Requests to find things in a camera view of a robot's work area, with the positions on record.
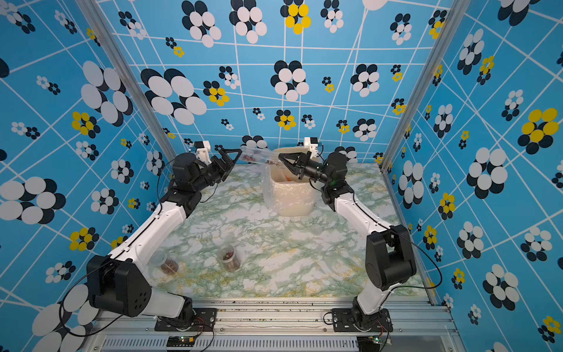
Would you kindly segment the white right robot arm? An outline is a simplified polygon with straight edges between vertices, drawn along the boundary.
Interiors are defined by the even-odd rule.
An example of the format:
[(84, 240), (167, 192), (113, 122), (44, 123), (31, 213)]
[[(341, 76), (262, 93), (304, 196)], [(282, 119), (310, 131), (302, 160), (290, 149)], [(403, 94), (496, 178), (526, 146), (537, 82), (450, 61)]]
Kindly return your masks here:
[(298, 178), (321, 183), (323, 202), (366, 236), (365, 270), (368, 281), (353, 300), (353, 324), (369, 331), (376, 321), (384, 321), (383, 306), (393, 290), (416, 274), (413, 244), (408, 229), (392, 225), (367, 209), (348, 184), (347, 159), (331, 153), (324, 163), (312, 159), (311, 152), (281, 153), (279, 160)]

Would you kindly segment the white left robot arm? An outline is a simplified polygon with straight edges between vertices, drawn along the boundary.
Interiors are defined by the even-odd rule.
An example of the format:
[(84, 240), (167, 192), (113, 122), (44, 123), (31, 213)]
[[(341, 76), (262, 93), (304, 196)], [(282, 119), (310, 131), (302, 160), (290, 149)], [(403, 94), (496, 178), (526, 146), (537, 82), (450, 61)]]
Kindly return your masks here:
[(240, 149), (220, 149), (210, 157), (206, 149), (198, 149), (174, 159), (174, 177), (153, 214), (107, 256), (95, 256), (88, 262), (91, 307), (130, 318), (156, 316), (176, 329), (194, 325), (192, 299), (156, 290), (143, 272), (168, 235), (201, 203), (202, 191), (224, 182), (242, 153)]

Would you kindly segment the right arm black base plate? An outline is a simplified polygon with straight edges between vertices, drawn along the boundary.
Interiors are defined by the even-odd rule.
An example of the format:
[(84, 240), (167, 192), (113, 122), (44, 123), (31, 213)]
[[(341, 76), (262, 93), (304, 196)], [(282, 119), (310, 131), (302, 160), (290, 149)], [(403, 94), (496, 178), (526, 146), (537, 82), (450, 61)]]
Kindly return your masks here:
[(360, 309), (356, 308), (334, 308), (331, 315), (335, 332), (387, 333), (394, 330), (388, 309), (382, 309), (372, 315), (365, 315)]

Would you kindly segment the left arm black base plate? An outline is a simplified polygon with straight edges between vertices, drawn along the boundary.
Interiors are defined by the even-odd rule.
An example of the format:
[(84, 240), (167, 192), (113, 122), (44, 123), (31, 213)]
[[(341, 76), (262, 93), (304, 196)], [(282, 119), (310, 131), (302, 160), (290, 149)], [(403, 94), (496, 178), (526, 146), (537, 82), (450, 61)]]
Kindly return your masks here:
[(155, 331), (166, 332), (195, 332), (213, 331), (217, 320), (218, 310), (216, 308), (195, 308), (190, 323), (180, 324), (171, 321), (170, 318), (159, 318), (156, 321)]

